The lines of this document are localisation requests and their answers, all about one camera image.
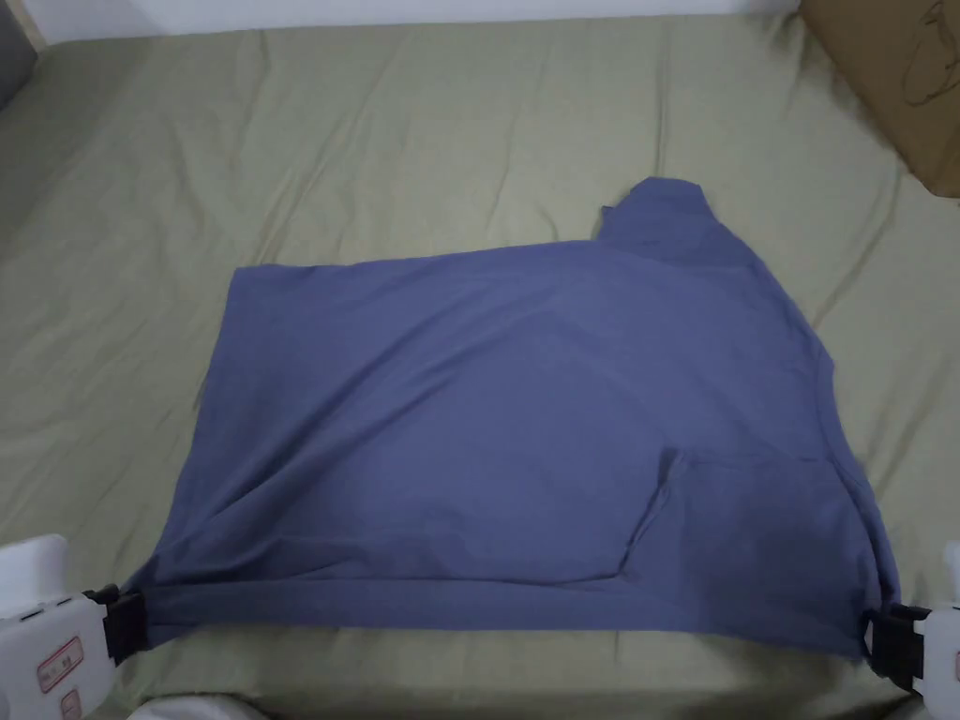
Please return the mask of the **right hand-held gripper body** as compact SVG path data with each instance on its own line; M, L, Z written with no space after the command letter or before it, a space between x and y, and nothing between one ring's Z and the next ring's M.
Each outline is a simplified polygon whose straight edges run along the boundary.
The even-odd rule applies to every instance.
M953 600L916 622L922 636L922 678L916 691L934 719L959 718L959 544L948 545L945 563L951 573Z

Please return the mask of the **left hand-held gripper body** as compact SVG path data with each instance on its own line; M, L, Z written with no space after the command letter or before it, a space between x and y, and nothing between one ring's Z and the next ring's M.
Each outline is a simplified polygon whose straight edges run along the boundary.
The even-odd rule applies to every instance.
M114 680L106 608L67 585L68 542L47 534L1 548L1 716L84 719Z

